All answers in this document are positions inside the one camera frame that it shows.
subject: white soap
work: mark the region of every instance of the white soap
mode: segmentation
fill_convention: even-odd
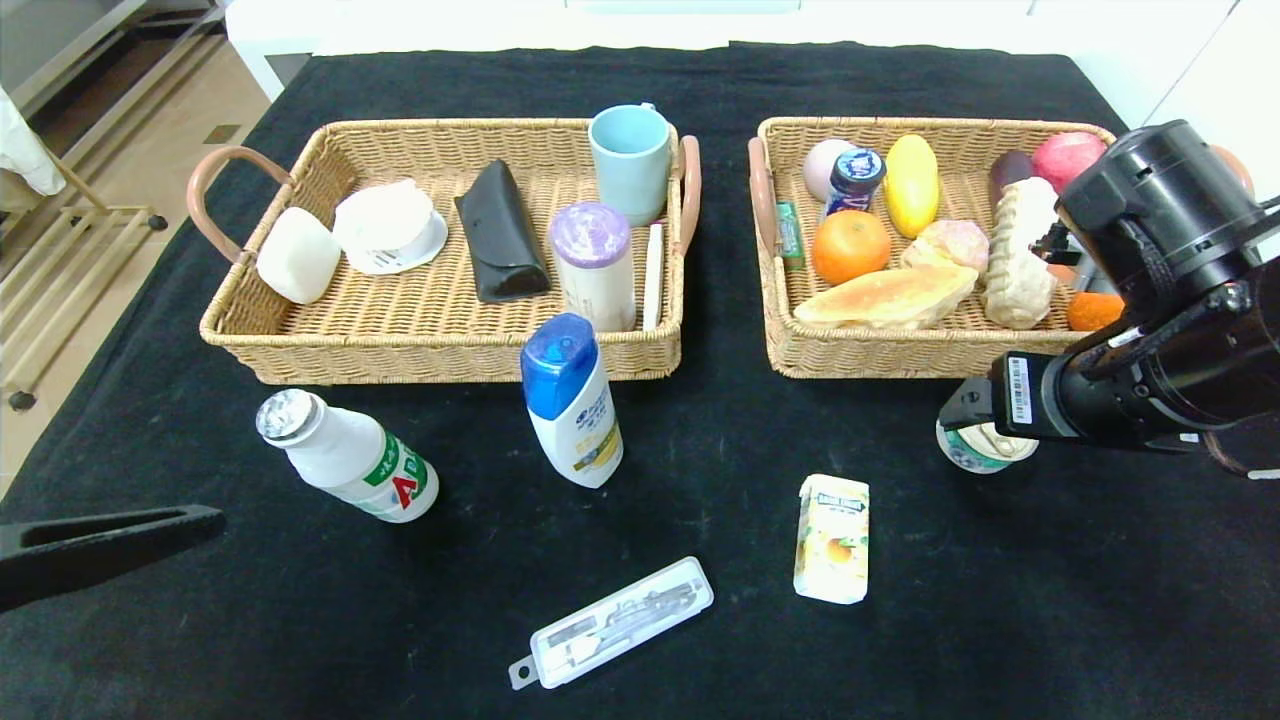
[[[288,208],[257,254],[257,274],[292,302],[320,300],[338,268],[342,249],[329,228],[302,208]]]

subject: white bottle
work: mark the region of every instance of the white bottle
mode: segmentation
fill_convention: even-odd
[[[622,433],[591,323],[572,313],[547,320],[525,343],[520,373],[552,466],[580,486],[603,486],[622,461]]]
[[[635,329],[635,261],[626,217],[603,202],[575,202],[556,213],[548,236],[566,310],[602,333]]]
[[[435,468],[361,413],[284,389],[257,410],[257,432],[284,450],[311,487],[388,523],[408,523],[435,502]]]

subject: white cloth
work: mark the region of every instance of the white cloth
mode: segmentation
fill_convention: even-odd
[[[67,187],[45,145],[27,127],[9,94],[0,87],[0,168],[13,170],[41,195],[56,195]]]

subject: black tablecloth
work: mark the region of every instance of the black tablecloth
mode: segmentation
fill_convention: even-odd
[[[227,533],[0,616],[0,708],[24,717],[1274,717],[1280,488],[1199,459],[1042,447],[954,469],[954,382],[796,382],[764,355],[745,143],[771,115],[957,115],[1124,129],[1060,56],[735,45],[314,59],[247,145],[285,167],[317,126],[590,117],[653,100],[703,142],[685,359],[614,383],[626,459],[598,492],[544,460],[516,384],[323,389],[440,471],[379,523],[255,434],[271,388],[196,334],[225,263],[187,225],[32,452],[6,521],[200,502]],[[210,209],[247,237],[273,188]],[[796,491],[872,486],[870,594],[791,588]],[[717,593],[586,676],[512,692],[543,625],[685,555]]]

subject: basket handle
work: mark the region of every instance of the basket handle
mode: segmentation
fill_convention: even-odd
[[[219,147],[205,155],[205,159],[196,164],[196,169],[191,172],[191,179],[187,181],[187,213],[191,214],[191,222],[196,223],[196,227],[209,238],[209,242],[233,264],[239,261],[244,251],[232,238],[227,237],[227,233],[209,217],[209,210],[205,209],[205,192],[209,191],[209,183],[214,182],[223,165],[234,158],[250,160],[259,168],[262,168],[266,174],[275,178],[275,182],[280,184],[293,184],[293,177],[284,168],[268,160],[266,155],[262,155],[257,150],[251,150],[243,145]]]
[[[751,211],[755,213],[760,249],[765,256],[773,256],[778,242],[778,219],[774,208],[777,199],[773,195],[769,165],[764,161],[764,141],[759,137],[746,141],[746,156],[751,172]]]
[[[685,205],[680,213],[680,256],[689,252],[689,245],[694,241],[694,231],[698,228],[698,214],[703,210],[703,156],[698,145],[698,138],[686,135],[680,138],[680,147],[685,155]]]

